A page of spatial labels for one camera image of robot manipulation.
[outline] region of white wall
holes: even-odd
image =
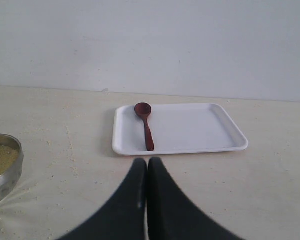
[[[300,101],[300,0],[0,0],[0,85]]]

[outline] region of white tray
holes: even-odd
[[[164,155],[241,151],[248,140],[214,103],[151,105],[148,119],[154,151],[146,150],[144,124],[134,106],[116,110],[112,148],[120,155]]]

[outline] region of red-brown spoon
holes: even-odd
[[[152,139],[152,134],[150,127],[148,125],[148,117],[151,114],[151,106],[148,103],[141,102],[134,107],[135,114],[142,119],[144,123],[144,136],[145,136],[145,146],[148,151],[155,150],[154,140]]]

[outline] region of powder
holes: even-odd
[[[18,155],[19,153],[11,147],[0,145],[0,175],[15,162]]]

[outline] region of marble surface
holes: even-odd
[[[115,109],[138,102],[223,106],[249,147],[163,155],[168,171],[239,236],[300,240],[300,103],[20,87],[0,87],[0,133],[24,149],[22,176],[0,203],[0,240],[56,239],[98,210],[134,159],[112,151]]]

